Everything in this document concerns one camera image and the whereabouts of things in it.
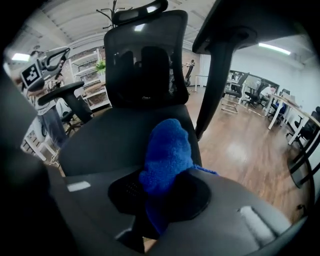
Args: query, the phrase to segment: blue plush toy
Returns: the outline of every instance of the blue plush toy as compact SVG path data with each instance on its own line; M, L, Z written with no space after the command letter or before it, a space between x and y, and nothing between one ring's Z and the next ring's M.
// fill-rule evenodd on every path
M188 133L177 119L162 121L151 132L144 170L139 175L139 181L149 195L146 213L160 234L168 224L157 213L156 205L170 192L176 176L190 168L217 174L193 164Z

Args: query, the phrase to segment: mesh backrest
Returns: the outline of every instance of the mesh backrest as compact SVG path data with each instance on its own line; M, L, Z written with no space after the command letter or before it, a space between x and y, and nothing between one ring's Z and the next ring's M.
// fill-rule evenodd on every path
M245 80L248 78L249 74L250 73L243 74L238 80L238 85L242 86L244 84Z
M283 89L283 90L282 90L282 92L283 92L283 93L286 93L286 94L288 94L288 95L290 95L290 91L289 91L289 90L287 90L287 89Z
M162 48L146 46L141 50L141 60L143 95L161 100L169 91L169 56Z
M187 13L173 10L120 25L104 37L106 88L114 107L184 104L182 72Z
M256 95L259 97L263 89L267 88L268 86L269 85L262 80L258 90L256 91Z

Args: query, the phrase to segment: metal frame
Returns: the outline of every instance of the metal frame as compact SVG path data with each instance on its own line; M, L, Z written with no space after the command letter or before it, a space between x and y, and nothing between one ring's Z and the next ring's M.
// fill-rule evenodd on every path
M224 104L223 102L221 103L221 105L226 106L226 107L229 107L229 108L232 108L232 109L235 109L235 111L232 111L232 110L226 109L226 108L221 108L221 110L227 111L227 112L230 112L230 113L235 113L235 114L238 114L238 113L239 113L238 110L237 110L237 105L240 105L239 103L236 103L236 102L234 102L234 101L232 101L232 100L229 100L229 99L226 99L226 98L222 98L222 100L223 100L223 99L226 100L227 102L232 102L232 103L234 103L235 105L228 105L228 104Z

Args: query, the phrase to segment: wooden floor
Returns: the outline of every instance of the wooden floor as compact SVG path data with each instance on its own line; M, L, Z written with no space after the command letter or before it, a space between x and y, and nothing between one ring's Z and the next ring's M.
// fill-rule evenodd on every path
M186 106L194 127L204 96L204 88L191 92ZM310 184L298 189L287 167L288 157L297 150L288 145L286 127L238 106L239 114L218 107L208 129L199 141L202 165L220 176L237 181L295 223L302 216L297 206L308 207Z

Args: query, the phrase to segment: ceiling light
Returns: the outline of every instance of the ceiling light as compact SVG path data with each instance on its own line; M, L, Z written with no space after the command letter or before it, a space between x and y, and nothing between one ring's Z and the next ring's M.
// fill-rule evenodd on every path
M28 54L22 54L22 53L16 53L13 55L12 60L13 61L23 61L27 62L30 59L30 55Z
M145 25L146 24L141 24L141 25L135 26L134 31L141 31L144 28Z
M155 11L157 9L157 7L154 6L149 6L146 8L146 10L148 11L148 13L152 13L153 11Z
M290 52L290 51L288 51L288 50L281 49L281 48L279 48L279 47L272 46L272 45L269 45L269 44L259 43L259 46L260 46L260 47L269 48L269 49L272 49L272 50L275 50L275 51L281 52L281 53L286 54L286 55L290 55L290 54L291 54L291 52Z

